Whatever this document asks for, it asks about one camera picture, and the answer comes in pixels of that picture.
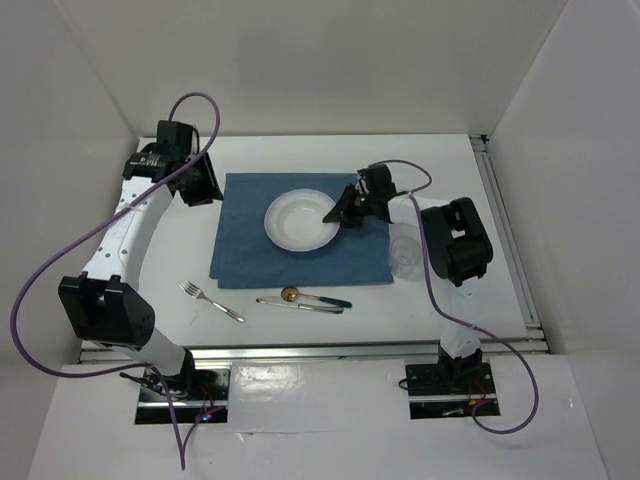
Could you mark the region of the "clear glass bowl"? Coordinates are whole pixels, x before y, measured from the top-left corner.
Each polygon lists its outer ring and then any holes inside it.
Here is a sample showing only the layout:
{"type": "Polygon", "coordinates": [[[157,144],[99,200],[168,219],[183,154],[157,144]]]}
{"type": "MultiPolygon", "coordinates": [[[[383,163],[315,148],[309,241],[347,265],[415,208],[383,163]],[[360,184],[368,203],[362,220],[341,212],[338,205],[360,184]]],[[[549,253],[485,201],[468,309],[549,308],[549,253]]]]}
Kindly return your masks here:
{"type": "Polygon", "coordinates": [[[288,191],[267,207],[264,230],[269,240],[289,252],[311,252],[329,244],[337,235],[338,223],[324,223],[336,206],[327,194],[313,189],[288,191]]]}

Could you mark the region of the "blue cloth napkin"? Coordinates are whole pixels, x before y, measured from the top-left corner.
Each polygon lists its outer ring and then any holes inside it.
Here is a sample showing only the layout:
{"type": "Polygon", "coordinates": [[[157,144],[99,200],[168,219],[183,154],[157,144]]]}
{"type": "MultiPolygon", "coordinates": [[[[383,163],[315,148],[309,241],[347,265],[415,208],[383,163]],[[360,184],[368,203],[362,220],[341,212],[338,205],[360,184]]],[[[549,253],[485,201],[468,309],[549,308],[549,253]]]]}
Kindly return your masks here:
{"type": "Polygon", "coordinates": [[[391,283],[389,226],[377,218],[340,228],[328,245],[311,252],[286,251],[266,234],[264,215],[278,196],[308,188],[336,200],[354,179],[347,173],[228,173],[210,277],[220,289],[391,283]]]}

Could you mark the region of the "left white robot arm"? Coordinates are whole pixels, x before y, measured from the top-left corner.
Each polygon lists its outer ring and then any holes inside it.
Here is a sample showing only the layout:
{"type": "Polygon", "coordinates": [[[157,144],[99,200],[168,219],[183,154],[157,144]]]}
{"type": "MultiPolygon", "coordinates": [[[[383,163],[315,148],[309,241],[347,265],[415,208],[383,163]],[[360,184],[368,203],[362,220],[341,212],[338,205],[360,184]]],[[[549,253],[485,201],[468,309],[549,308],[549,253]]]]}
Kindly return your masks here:
{"type": "Polygon", "coordinates": [[[176,399],[196,390],[193,356],[156,328],[154,309],[138,287],[153,234],[173,198],[181,197],[189,207],[223,198],[208,156],[176,179],[161,182],[195,156],[198,146],[195,127],[159,121],[155,142],[125,164],[116,209],[120,219],[106,229],[81,274],[63,277],[58,287],[78,338],[154,366],[162,374],[163,389],[176,399]]]}

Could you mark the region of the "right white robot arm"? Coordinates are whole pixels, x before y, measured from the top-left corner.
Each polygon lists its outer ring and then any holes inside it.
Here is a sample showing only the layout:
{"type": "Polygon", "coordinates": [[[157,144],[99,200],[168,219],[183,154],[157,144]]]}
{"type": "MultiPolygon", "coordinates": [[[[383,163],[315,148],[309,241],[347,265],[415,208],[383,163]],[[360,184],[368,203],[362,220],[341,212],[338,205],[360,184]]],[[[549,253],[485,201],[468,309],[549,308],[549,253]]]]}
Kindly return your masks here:
{"type": "Polygon", "coordinates": [[[423,387],[457,392],[473,383],[482,368],[478,295],[480,280],[493,260],[493,247],[470,198],[417,197],[426,185],[399,191],[389,163],[379,161],[360,169],[357,181],[345,187],[323,221],[359,227],[365,217],[373,216],[418,229],[429,300],[446,320],[435,372],[423,387]]]}

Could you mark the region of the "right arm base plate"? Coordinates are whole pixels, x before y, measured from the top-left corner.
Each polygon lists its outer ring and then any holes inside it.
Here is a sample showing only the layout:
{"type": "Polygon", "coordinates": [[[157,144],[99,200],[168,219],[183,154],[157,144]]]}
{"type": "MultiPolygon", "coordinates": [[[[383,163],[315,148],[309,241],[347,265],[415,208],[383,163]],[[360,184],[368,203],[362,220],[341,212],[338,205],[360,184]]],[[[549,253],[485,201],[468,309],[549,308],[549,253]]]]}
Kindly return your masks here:
{"type": "Polygon", "coordinates": [[[500,406],[488,362],[462,380],[447,385],[435,364],[408,364],[398,387],[408,394],[410,418],[448,419],[476,415],[499,416],[500,406]]]}

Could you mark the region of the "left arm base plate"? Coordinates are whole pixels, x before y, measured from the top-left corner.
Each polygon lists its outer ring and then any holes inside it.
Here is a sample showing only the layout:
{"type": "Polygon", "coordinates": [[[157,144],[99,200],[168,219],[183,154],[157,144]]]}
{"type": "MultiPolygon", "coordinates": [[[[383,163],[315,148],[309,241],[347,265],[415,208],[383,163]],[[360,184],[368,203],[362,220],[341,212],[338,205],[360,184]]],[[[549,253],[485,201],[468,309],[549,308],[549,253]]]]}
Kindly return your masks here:
{"type": "MultiPolygon", "coordinates": [[[[171,423],[169,404],[160,381],[150,369],[142,374],[119,376],[139,387],[134,423],[136,425],[163,425],[171,423]]],[[[167,380],[178,424],[192,424],[200,420],[205,424],[223,424],[228,421],[228,400],[231,369],[229,367],[199,370],[195,385],[178,390],[167,380]]]]}

